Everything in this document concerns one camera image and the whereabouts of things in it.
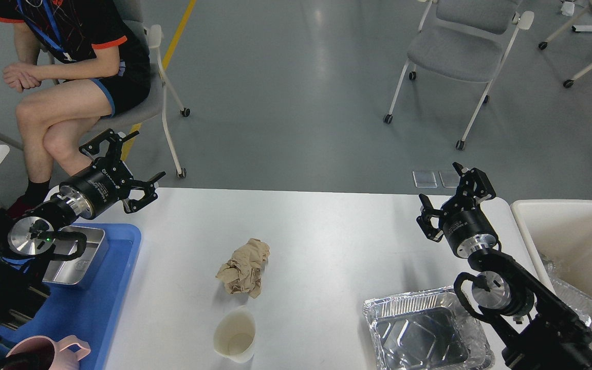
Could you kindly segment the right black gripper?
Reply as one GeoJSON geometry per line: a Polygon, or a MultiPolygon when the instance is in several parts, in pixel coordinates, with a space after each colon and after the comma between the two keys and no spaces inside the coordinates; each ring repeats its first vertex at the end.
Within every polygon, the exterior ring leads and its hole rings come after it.
{"type": "Polygon", "coordinates": [[[416,218],[419,227],[430,241],[447,240],[451,251],[458,258],[469,258],[478,250],[495,248],[499,243],[493,229],[479,204],[496,198],[496,192],[484,171],[468,169],[459,162],[453,162],[459,175],[458,187],[452,197],[453,209],[435,209],[428,196],[419,194],[420,215],[416,218]],[[432,224],[438,219],[438,227],[432,224]]]}

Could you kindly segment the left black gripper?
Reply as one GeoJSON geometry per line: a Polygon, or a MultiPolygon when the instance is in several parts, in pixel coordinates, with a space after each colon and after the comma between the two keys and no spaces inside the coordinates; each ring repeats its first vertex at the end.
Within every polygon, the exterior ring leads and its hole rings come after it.
{"type": "Polygon", "coordinates": [[[147,181],[137,180],[122,160],[123,145],[139,134],[139,131],[115,133],[109,128],[79,147],[90,162],[61,183],[59,189],[59,199],[68,204],[76,216],[94,219],[119,201],[123,203],[124,212],[132,214],[158,198],[157,182],[166,173],[159,172],[147,181]],[[131,199],[132,190],[142,191],[143,196],[131,199]]]}

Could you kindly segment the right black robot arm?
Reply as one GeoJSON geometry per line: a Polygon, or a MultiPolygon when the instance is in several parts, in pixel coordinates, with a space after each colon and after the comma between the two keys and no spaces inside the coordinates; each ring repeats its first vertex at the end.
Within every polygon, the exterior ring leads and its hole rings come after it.
{"type": "Polygon", "coordinates": [[[490,325],[503,341],[504,363],[511,369],[592,369],[592,330],[511,255],[480,208],[496,192],[486,173],[458,162],[451,199],[435,209],[419,195],[416,221],[431,241],[446,239],[475,274],[461,272],[454,293],[471,317],[490,325]]]}

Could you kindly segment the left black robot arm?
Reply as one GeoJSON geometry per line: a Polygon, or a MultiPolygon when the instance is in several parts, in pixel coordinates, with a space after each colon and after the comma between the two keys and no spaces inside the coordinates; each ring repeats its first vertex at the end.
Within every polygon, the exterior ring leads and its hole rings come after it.
{"type": "MultiPolygon", "coordinates": [[[[121,158],[124,144],[138,134],[106,129],[80,146],[82,154],[94,155],[92,162],[48,201],[18,217],[0,208],[0,326],[16,330],[33,320],[51,294],[43,283],[49,263],[82,257],[86,236],[68,230],[78,218],[93,220],[118,202],[131,214],[157,199],[157,181],[165,172],[138,180],[121,158]]],[[[36,355],[14,355],[0,360],[0,368],[14,363],[40,367],[36,355]]]]}

